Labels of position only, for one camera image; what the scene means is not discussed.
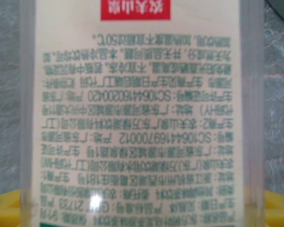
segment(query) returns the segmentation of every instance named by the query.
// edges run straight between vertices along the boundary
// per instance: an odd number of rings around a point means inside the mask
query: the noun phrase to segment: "bottle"
[[[261,227],[263,1],[21,0],[22,227]]]

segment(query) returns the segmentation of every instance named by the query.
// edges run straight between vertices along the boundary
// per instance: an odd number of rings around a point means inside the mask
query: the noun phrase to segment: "red rectangle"
[[[101,0],[101,20],[170,20],[171,0]]]

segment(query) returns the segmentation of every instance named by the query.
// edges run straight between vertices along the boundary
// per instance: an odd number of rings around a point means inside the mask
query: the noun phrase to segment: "product label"
[[[170,20],[171,0],[102,0],[101,20]]]
[[[34,227],[243,227],[239,0],[36,0]]]

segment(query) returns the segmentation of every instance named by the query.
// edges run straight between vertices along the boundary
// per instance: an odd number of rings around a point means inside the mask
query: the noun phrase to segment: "gray background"
[[[284,194],[284,22],[265,5],[266,188]],[[0,194],[20,188],[19,4],[0,0]]]

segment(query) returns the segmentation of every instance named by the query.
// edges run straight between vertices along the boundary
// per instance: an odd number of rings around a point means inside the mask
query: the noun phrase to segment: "yellow object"
[[[0,227],[20,227],[20,191],[0,195]],[[284,196],[266,191],[266,227],[284,227]]]
[[[20,223],[20,191],[0,195],[0,227],[17,227]]]

